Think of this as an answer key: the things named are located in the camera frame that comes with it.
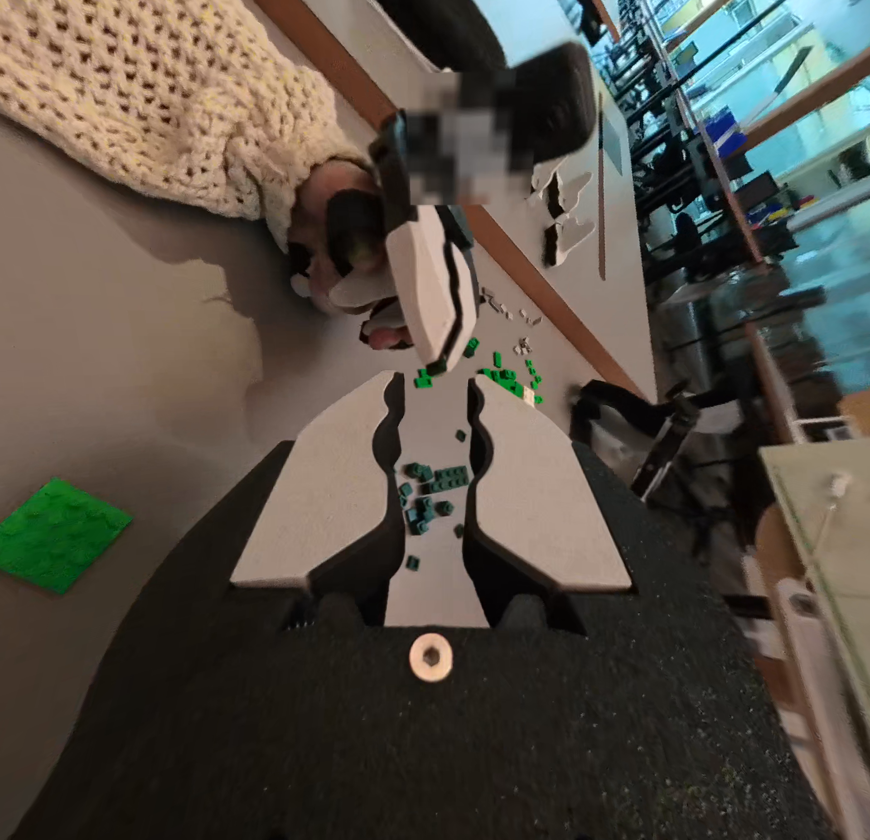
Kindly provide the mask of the pile of dark green pieces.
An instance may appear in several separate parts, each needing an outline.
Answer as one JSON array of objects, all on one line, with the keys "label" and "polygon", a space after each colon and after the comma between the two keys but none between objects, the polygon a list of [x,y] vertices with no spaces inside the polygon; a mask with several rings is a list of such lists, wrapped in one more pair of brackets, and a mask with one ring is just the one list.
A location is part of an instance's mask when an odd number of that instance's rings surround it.
[{"label": "pile of dark green pieces", "polygon": [[[399,575],[422,581],[465,574],[465,508],[473,477],[471,438],[466,421],[402,431],[401,454],[394,468],[406,534]],[[470,477],[467,487],[438,494],[428,491],[435,469],[459,465],[467,466]]]}]

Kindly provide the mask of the scatter of grey lego pieces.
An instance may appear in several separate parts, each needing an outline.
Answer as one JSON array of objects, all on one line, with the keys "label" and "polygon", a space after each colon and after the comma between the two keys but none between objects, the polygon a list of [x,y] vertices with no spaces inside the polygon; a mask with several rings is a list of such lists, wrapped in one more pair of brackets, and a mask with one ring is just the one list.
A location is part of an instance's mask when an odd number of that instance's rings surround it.
[{"label": "scatter of grey lego pieces", "polygon": [[[506,303],[501,302],[495,292],[487,287],[478,287],[478,302],[488,305],[493,311],[503,317],[509,323],[520,323],[524,330],[531,330],[539,327],[543,321],[542,314],[536,314],[526,309],[517,311],[511,310]],[[530,356],[533,353],[533,347],[529,339],[529,334],[523,333],[517,336],[516,345],[512,346],[513,351],[518,356]]]}]

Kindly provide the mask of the lego instruction booklet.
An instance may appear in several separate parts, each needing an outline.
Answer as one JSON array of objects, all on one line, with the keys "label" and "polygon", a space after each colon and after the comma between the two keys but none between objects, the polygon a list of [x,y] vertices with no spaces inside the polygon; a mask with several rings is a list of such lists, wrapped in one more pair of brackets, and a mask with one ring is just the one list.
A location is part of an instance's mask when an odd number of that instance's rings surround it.
[{"label": "lego instruction booklet", "polygon": [[868,667],[869,441],[777,445],[762,460],[815,590]]}]

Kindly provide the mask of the spare black white gripper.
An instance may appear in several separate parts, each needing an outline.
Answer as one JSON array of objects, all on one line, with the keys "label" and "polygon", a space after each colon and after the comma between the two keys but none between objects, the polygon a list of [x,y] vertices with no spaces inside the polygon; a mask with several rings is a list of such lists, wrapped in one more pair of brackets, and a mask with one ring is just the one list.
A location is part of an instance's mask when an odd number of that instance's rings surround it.
[{"label": "spare black white gripper", "polygon": [[653,404],[602,380],[573,386],[567,393],[573,441],[593,445],[593,431],[643,454],[630,484],[644,503],[651,503],[677,455],[694,435],[728,435],[744,421],[738,395],[727,385],[692,393],[682,381],[666,399]]}]

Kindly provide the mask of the white book stand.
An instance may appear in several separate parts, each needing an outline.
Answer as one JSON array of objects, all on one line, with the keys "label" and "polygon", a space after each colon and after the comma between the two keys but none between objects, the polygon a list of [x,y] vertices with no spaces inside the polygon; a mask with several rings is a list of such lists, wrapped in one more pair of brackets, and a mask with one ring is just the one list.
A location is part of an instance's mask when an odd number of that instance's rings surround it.
[{"label": "white book stand", "polygon": [[788,518],[762,514],[745,559],[757,606],[754,661],[811,789],[839,838],[869,837],[868,712],[832,604],[805,566]]}]

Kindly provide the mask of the person's left hand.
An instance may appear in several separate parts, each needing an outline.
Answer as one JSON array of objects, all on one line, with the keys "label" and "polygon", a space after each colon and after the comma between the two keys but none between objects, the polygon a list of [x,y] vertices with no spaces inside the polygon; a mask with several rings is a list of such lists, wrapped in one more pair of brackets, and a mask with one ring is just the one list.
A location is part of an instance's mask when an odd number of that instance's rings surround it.
[{"label": "person's left hand", "polygon": [[329,160],[313,169],[296,191],[287,231],[289,244],[304,245],[311,253],[309,274],[310,301],[321,312],[331,316],[344,313],[336,307],[330,292],[338,284],[339,275],[328,252],[327,206],[332,196],[345,190],[380,195],[371,173],[349,160]]}]

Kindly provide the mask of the blue storage bins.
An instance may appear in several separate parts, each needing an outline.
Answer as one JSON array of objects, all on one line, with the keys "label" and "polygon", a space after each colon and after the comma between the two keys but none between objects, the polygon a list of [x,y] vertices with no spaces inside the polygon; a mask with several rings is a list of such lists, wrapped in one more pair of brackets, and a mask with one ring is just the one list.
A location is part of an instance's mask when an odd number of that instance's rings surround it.
[{"label": "blue storage bins", "polygon": [[719,159],[726,159],[742,149],[746,136],[729,106],[724,106],[704,120],[704,130]]}]

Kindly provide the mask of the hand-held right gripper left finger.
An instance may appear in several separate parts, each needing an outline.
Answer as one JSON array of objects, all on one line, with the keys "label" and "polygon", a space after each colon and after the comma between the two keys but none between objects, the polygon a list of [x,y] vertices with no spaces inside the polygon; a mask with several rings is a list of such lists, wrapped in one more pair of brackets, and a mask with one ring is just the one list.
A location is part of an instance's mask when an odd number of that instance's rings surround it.
[{"label": "hand-held right gripper left finger", "polygon": [[231,575],[234,587],[349,595],[383,626],[406,557],[397,489],[403,374],[382,371],[299,433]]}]

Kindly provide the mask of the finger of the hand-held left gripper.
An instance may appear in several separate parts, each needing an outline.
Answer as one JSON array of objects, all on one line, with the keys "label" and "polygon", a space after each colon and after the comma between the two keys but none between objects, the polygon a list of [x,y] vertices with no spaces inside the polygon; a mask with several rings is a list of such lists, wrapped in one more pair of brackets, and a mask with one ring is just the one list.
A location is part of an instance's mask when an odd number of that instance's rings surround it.
[{"label": "finger of the hand-held left gripper", "polygon": [[449,232],[456,223],[449,208],[417,206],[416,214],[387,235],[387,255],[421,363],[449,373],[471,338],[471,250]]},{"label": "finger of the hand-held left gripper", "polygon": [[459,206],[441,206],[440,221],[445,232],[445,264],[453,312],[441,355],[444,370],[449,373],[458,365],[474,337],[480,294],[473,258],[475,241],[464,211]]}]

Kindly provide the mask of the spare white gripper finger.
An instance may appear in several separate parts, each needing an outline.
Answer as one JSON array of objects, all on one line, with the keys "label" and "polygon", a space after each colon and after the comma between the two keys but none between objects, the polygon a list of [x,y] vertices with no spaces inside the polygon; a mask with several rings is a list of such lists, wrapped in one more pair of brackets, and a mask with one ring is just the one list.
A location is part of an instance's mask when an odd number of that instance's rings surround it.
[{"label": "spare white gripper finger", "polygon": [[573,215],[561,215],[543,232],[543,267],[552,269],[563,265],[595,230],[596,224],[591,220],[579,221]]},{"label": "spare white gripper finger", "polygon": [[556,222],[575,211],[592,179],[589,170],[570,171],[565,176],[560,168],[538,168],[532,174],[527,206],[542,222]]}]

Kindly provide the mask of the bright green square lego plate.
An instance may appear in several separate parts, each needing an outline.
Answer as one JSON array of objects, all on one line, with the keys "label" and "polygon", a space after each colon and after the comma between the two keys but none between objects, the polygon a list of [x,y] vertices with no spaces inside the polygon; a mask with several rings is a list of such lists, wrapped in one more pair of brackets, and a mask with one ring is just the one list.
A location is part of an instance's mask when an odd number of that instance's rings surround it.
[{"label": "bright green square lego plate", "polygon": [[1,524],[1,571],[65,595],[132,524],[133,516],[52,478]]}]

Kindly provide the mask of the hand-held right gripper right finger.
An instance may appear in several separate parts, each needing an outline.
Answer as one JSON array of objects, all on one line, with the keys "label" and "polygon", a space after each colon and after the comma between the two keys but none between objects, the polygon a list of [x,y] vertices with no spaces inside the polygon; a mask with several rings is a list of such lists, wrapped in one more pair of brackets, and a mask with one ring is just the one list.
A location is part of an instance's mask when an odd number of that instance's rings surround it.
[{"label": "hand-held right gripper right finger", "polygon": [[578,601],[631,595],[634,583],[568,436],[476,375],[467,386],[473,477],[462,558],[486,623],[531,600],[551,628],[584,628]]}]

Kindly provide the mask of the pile of bright green pieces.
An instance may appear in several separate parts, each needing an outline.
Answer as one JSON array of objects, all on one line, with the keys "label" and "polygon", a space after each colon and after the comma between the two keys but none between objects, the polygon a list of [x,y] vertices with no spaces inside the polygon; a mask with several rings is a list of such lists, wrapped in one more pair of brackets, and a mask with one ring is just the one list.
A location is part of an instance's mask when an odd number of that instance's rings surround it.
[{"label": "pile of bright green pieces", "polygon": [[[444,375],[446,373],[446,370],[447,369],[445,359],[436,361],[434,363],[423,362],[421,364],[421,367],[417,370],[417,376],[412,381],[413,387],[415,389],[432,389],[434,387],[434,382],[436,381],[436,378]],[[504,365],[502,355],[498,351],[493,352],[493,365],[490,367],[483,367],[478,369],[477,374],[482,377],[489,378],[490,380],[494,381],[500,388],[506,389],[513,396],[516,396],[521,400],[523,400],[523,386],[537,390],[538,392],[538,377],[534,376],[531,383],[529,385],[525,385],[524,383],[522,383],[521,379],[517,377],[516,372]]]}]

